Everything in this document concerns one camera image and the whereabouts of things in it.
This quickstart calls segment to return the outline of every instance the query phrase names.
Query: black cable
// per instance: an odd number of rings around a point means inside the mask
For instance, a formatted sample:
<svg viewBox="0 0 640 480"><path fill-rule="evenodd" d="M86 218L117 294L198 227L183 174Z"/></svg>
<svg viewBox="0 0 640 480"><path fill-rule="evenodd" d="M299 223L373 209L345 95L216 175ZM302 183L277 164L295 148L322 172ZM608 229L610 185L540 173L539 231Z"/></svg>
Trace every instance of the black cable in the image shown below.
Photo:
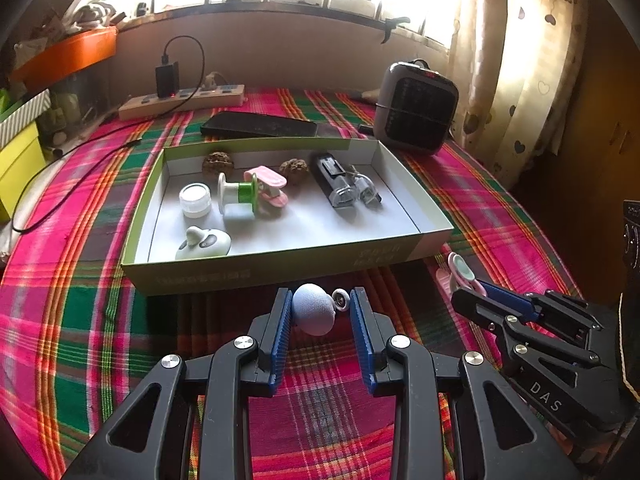
<svg viewBox="0 0 640 480"><path fill-rule="evenodd" d="M628 428L629 424L631 423L631 421L634 419L635 416L638 416L638 407L636 407L636 409L634 411L632 411L625 419L625 421L622 423L622 425L618 428L618 431L616 433L616 436L613 439L613 442L610 444L609 449L607 449L607 453L604 456L604 460L602 461L602 466L600 467L600 471L601 472L604 469L604 466L607 465L607 462L609 462L609 459L611 458L611 456L613 455L613 452L616 450L616 447L618 446L618 444L620 443L620 439L622 438L622 434L625 433L626 429Z"/></svg>
<svg viewBox="0 0 640 480"><path fill-rule="evenodd" d="M171 44L172 41L174 40L178 40L179 38L188 38L190 40L195 41L198 46L200 47L200 53L202 54L202 69L200 70L200 81L199 83L196 85L196 88L193 90L193 92L191 93L191 95L189 95L189 97L187 97L184 101L178 103L177 105L175 105L174 107L170 108L169 110L158 114L154 117L151 118L146 118L143 121L138 121L137 123L132 123L132 124L125 124L124 126L120 126L119 128L116 128L115 130L111 130L110 132L107 132L101 136L98 137L92 137L91 139L87 139L85 142L81 142L80 144L78 144L77 146L71 148L68 152L63 153L62 156L60 156L60 158L58 160L55 160L53 162L51 162L50 164L47 164L44 168L41 168L39 171L37 171L27 182L27 184L24 186L24 188L22 188L22 191L20 192L20 196L18 197L17 202L15 203L15 209L14 209L14 213L11 215L11 229L15 232L17 232L18 234L28 234L31 233L32 231L35 231L38 227L40 227L51 215L53 215L53 213L55 213L60 207L62 207L62 205L66 202L66 200L71 196L71 194L78 189L78 187L80 187L80 185L86 180L86 178L93 172L96 170L96 168L98 166L100 166L100 164L102 164L109 156L113 155L114 153L118 152L119 150L124 150L127 148L132 148L134 146L139 145L142 142L142 136L138 137L137 139L133 139L130 140L128 142L125 142L124 144L122 144L121 146L118 146L117 148L114 148L113 150L111 150L109 153L107 153L105 156L103 156L103 158L101 158L96 164L94 164L91 169L89 169L89 171L87 171L82 177L80 177L80 179L78 179L78 181L73 185L73 187L69 190L69 192L62 197L62 199L59 200L59 202L56 203L56 205L54 205L42 218L40 218L39 220L37 220L36 222L34 222L31 226L29 227L24 227L23 229L19 229L15 226L15 214L18 211L18 205L20 204L20 200L22 200L22 197L24 196L24 193L27 191L27 188L29 187L29 185L36 179L37 176L39 176L40 174L42 174L43 171L45 171L46 169L50 168L53 164L55 164L56 162L59 162L63 157L70 155L71 153L73 153L75 150L79 150L80 148L82 148L83 146L86 146L92 142L96 142L98 140L102 140L105 137L109 137L110 135L116 134L118 132L121 132L122 130L126 130L127 128L134 128L136 126L140 126L141 124L147 124L148 122L153 122L153 121L157 121L158 119L161 119L165 116L168 116L172 113L174 113L178 108L180 108L181 106L183 106L184 104L186 104L187 102L189 102L198 92L198 90L200 89L200 87L203 85L204 83L204 71L205 71L205 65L206 65L206 56L204 53L204 47L202 46L202 44L200 43L199 40L197 40L196 38L194 38L193 36L188 36L186 34L183 34L181 36L175 36L174 38L171 38L167 44L164 47L164 53L162 54L162 57L166 56L166 50L169 47L169 45Z"/></svg>

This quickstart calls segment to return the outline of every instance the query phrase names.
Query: power strip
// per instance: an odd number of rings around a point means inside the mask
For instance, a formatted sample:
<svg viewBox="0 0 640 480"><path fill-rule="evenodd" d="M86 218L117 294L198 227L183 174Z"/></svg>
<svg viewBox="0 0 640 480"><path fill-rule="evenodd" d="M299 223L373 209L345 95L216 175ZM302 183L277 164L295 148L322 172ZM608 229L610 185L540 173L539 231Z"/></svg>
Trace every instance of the power strip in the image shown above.
<svg viewBox="0 0 640 480"><path fill-rule="evenodd" d="M178 103L184 102L193 93L193 88L180 90L175 96L158 98L156 94L134 97L118 110L120 120L129 121L140 117L161 115ZM188 102L176 111L201 110L202 108L221 108L241 106L244 103L244 85L222 85L215 90L198 90Z"/></svg>

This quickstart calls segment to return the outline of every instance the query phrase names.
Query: yellow box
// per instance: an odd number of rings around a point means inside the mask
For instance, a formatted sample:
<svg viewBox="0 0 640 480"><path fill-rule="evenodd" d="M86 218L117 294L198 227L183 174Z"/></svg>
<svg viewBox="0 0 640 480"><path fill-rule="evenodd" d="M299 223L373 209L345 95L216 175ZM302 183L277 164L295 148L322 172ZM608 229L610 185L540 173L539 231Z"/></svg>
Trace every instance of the yellow box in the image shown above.
<svg viewBox="0 0 640 480"><path fill-rule="evenodd" d="M0 221L11 218L24 186L44 165L34 122L0 151Z"/></svg>

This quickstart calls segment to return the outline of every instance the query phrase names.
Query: cardboard box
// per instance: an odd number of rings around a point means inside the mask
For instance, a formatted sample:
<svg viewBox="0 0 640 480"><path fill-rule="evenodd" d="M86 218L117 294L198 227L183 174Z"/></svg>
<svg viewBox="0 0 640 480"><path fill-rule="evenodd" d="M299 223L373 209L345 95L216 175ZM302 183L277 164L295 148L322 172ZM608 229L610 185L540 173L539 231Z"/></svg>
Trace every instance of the cardboard box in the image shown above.
<svg viewBox="0 0 640 480"><path fill-rule="evenodd" d="M219 213L216 183L204 179L204 157L227 152L241 182L244 170L277 168L291 158L311 160L329 152L343 165L354 164L382 196L379 207L362 202L334 209L309 175L287 186L289 203L276 210L262 204L254 216ZM212 211L185 218L178 201L187 184L211 189ZM187 227L226 231L227 256L175 261ZM453 227L409 171L377 140L279 138L201 142L166 148L151 169L127 235L122 269L148 296L181 294L310 280L369 267L415 260L440 251Z"/></svg>

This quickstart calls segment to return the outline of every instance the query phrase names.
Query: pink object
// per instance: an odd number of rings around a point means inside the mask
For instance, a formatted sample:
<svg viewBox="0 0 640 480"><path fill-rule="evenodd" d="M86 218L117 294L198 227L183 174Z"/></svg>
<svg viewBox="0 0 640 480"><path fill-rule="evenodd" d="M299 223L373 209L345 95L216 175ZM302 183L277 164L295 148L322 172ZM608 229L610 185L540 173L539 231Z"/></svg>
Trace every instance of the pink object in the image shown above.
<svg viewBox="0 0 640 480"><path fill-rule="evenodd" d="M449 286L450 279L451 279L450 272L447 272L446 270L439 269L439 268L436 270L436 280L440 285L440 287L442 288L444 295L449 299L451 298L451 288Z"/></svg>
<svg viewBox="0 0 640 480"><path fill-rule="evenodd" d="M258 166L245 171L244 180L249 182L253 175L258 179L258 195L263 200L276 207L287 205L289 197L280 190L287 185L286 178L266 166Z"/></svg>
<svg viewBox="0 0 640 480"><path fill-rule="evenodd" d="M451 294L462 286L470 288L482 296L486 296L484 286L476 280L474 272L469 268L462 256L456 253L449 253L449 256L447 257L447 265L451 271L451 276L449 278L449 291Z"/></svg>

